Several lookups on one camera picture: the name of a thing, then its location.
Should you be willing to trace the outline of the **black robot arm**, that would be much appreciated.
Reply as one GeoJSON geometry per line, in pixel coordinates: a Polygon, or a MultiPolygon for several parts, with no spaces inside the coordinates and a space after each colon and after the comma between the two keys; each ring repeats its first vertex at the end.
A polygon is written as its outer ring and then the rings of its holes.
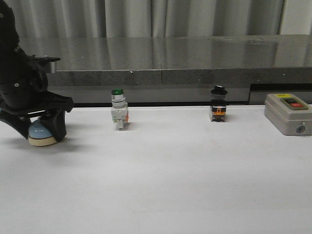
{"type": "Polygon", "coordinates": [[[71,97],[47,90],[50,63],[59,58],[28,56],[19,46],[15,16],[0,2],[0,119],[31,145],[46,146],[66,136],[65,114],[71,112],[71,97]]]}

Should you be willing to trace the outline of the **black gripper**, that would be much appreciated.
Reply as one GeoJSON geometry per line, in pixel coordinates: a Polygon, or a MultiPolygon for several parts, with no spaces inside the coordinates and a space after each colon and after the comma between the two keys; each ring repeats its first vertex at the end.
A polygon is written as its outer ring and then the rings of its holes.
{"type": "Polygon", "coordinates": [[[60,58],[3,56],[0,58],[0,120],[25,139],[31,113],[44,114],[39,122],[57,142],[66,136],[65,111],[74,106],[71,97],[47,91],[46,67],[60,58]]]}

